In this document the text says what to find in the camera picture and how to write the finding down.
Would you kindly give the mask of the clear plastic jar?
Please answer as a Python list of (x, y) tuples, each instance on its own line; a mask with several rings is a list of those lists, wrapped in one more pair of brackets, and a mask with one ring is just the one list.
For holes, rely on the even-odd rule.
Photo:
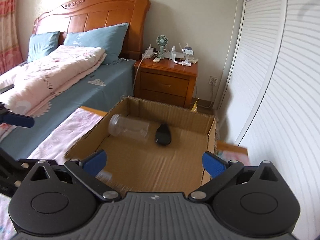
[(136, 118), (115, 114), (108, 124), (108, 132), (114, 137), (123, 137), (146, 143), (149, 137), (150, 123)]

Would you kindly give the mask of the pink floral quilt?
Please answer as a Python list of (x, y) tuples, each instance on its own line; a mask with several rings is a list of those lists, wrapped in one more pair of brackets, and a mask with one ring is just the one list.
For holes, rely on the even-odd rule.
[(98, 69), (106, 56), (100, 47), (61, 45), (47, 56), (2, 74), (1, 89), (14, 87), (1, 94), (1, 103), (16, 114), (42, 116), (53, 98)]

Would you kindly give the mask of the floral pink table cloth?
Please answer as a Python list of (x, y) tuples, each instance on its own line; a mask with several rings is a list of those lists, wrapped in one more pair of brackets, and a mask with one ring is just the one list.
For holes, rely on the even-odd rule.
[[(89, 107), (78, 108), (54, 129), (28, 158), (54, 159), (58, 164), (63, 164), (65, 153), (105, 115), (105, 112)], [(1, 194), (1, 239), (11, 239), (16, 235), (8, 214), (9, 202), (10, 198)]]

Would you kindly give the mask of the brown cardboard box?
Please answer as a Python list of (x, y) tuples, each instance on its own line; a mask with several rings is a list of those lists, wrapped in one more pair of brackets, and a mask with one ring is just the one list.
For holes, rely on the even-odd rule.
[[(150, 123), (146, 143), (114, 137), (108, 132), (111, 117), (121, 114)], [(189, 109), (127, 97), (118, 102), (90, 131), (65, 154), (66, 159), (84, 159), (105, 150), (107, 185), (121, 194), (138, 192), (184, 192), (186, 195), (210, 181), (202, 166), (202, 155), (214, 152), (216, 122), (213, 115)], [(155, 133), (167, 124), (171, 143), (155, 143)]]

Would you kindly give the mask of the pink curtain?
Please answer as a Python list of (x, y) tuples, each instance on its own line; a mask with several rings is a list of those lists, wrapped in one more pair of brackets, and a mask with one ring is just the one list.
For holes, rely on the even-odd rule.
[(1, 0), (0, 13), (1, 74), (22, 63), (22, 54), (17, 37), (16, 0)]

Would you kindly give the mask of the blue pillow far side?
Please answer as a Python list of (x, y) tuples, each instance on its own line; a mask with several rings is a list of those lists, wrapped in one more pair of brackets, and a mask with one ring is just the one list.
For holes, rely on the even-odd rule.
[(32, 34), (29, 39), (28, 62), (33, 62), (53, 52), (59, 44), (60, 32)]

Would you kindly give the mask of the white louvered closet door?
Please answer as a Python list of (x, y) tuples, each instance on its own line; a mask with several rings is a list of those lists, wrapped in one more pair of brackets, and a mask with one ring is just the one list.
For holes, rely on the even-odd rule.
[(298, 239), (319, 236), (319, 0), (245, 0), (220, 104), (222, 138), (271, 161), (297, 197)]

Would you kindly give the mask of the blue bed sheet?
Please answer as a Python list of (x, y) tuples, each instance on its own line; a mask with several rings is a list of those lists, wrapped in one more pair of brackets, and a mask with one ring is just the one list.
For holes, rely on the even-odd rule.
[(134, 60), (121, 60), (100, 67), (50, 100), (45, 113), (35, 117), (32, 128), (15, 128), (1, 141), (1, 148), (14, 159), (25, 159), (65, 119), (81, 106), (109, 111), (132, 95)]

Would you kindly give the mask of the wooden nightstand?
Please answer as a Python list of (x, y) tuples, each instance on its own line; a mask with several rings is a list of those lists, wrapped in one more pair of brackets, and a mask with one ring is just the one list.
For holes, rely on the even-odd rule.
[(189, 108), (198, 76), (198, 64), (183, 66), (168, 59), (135, 63), (134, 96), (140, 99)]

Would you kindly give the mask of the phone stand with device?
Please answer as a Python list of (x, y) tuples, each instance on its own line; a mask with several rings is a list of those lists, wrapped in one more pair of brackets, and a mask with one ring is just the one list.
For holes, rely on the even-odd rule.
[(182, 64), (184, 66), (191, 66), (191, 62), (189, 61), (189, 56), (194, 55), (194, 50), (192, 47), (188, 45), (188, 43), (186, 43), (185, 47), (182, 49), (182, 54), (184, 55), (184, 60), (182, 61)]

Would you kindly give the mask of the clear spray bottle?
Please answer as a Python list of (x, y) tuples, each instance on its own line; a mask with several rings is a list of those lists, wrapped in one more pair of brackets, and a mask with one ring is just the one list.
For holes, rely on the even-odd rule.
[(170, 51), (170, 55), (169, 55), (169, 60), (171, 61), (175, 61), (176, 60), (176, 51), (175, 51), (175, 46), (172, 46), (172, 49)]

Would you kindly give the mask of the wooden bed headboard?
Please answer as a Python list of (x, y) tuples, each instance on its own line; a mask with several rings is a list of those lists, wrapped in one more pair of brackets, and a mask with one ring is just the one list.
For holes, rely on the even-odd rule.
[(36, 18), (33, 34), (59, 31), (59, 44), (63, 44), (68, 33), (128, 23), (120, 57), (138, 60), (150, 4), (149, 0), (71, 0)]

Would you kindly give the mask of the blue pillow near nightstand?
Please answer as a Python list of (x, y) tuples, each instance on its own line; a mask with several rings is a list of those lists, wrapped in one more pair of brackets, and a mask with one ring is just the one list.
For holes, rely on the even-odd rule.
[(115, 64), (119, 62), (119, 55), (128, 27), (129, 23), (121, 23), (85, 32), (68, 33), (63, 44), (65, 46), (103, 48), (107, 54), (103, 64)]

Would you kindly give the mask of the white power strip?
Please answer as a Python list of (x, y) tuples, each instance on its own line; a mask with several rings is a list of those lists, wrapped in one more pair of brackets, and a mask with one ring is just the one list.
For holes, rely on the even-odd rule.
[(155, 52), (155, 49), (149, 45), (148, 48), (146, 48), (145, 52), (142, 54), (143, 59), (150, 59), (153, 56), (155, 56), (157, 53)]

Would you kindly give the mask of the small green desk fan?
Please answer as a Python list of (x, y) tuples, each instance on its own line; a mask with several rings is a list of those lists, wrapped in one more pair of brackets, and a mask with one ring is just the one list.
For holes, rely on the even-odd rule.
[(165, 48), (168, 44), (168, 38), (165, 35), (159, 35), (156, 39), (156, 43), (157, 43), (157, 46), (159, 46), (157, 57), (160, 59), (163, 59)]

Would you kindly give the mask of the wall power outlet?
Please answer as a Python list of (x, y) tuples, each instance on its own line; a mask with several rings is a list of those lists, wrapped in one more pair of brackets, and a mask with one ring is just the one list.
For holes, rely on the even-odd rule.
[(211, 86), (216, 86), (216, 85), (217, 85), (217, 82), (218, 82), (218, 78), (217, 78), (217, 77), (210, 76), (210, 78), (209, 78), (209, 84), (210, 84)]

